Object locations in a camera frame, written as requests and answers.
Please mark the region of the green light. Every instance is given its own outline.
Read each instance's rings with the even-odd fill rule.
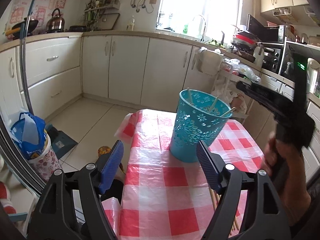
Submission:
[[[298,66],[299,66],[300,68],[302,68],[303,70],[306,70],[306,67],[305,67],[304,65],[302,65],[300,62],[297,62],[297,64],[298,64]]]

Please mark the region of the wall outlet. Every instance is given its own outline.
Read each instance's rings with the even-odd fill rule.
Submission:
[[[156,4],[157,0],[150,0],[150,4]]]

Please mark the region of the faucet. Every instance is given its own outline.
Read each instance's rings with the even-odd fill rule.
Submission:
[[[206,27],[207,27],[207,22],[206,22],[206,20],[205,20],[204,16],[203,16],[203,15],[201,15],[201,14],[197,14],[197,15],[193,18],[193,20],[192,20],[192,21],[194,21],[194,20],[195,20],[195,18],[196,18],[197,16],[202,17],[202,18],[203,18],[203,20],[204,20],[204,29],[203,29],[202,38],[201,38],[201,41],[200,41],[200,42],[203,42],[203,41],[204,41],[204,35],[205,35],[205,29],[206,29]]]

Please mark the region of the wire basket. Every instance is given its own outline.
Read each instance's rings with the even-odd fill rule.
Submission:
[[[273,16],[277,17],[279,21],[284,24],[297,24],[298,21],[292,14],[291,8],[281,8],[281,10],[288,10],[288,13],[281,13],[280,9],[273,10]]]
[[[218,136],[232,113],[225,117],[222,114],[230,110],[230,107],[223,101],[217,101],[214,109],[209,109],[215,97],[198,91],[190,90],[192,102],[188,90],[180,92],[180,101],[177,116],[170,142],[170,151],[177,159],[192,163],[197,162],[196,144],[203,140],[207,145],[212,144]]]

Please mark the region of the red and white checkered tablecloth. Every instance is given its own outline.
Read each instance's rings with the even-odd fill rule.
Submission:
[[[169,151],[175,117],[175,113],[140,110],[127,115],[115,134],[124,142],[132,141],[120,208],[121,240],[201,239],[213,216],[200,164],[183,163]],[[242,171],[256,172],[262,162],[262,151],[235,120],[226,123],[209,149]],[[239,224],[245,202],[242,192],[236,214]]]

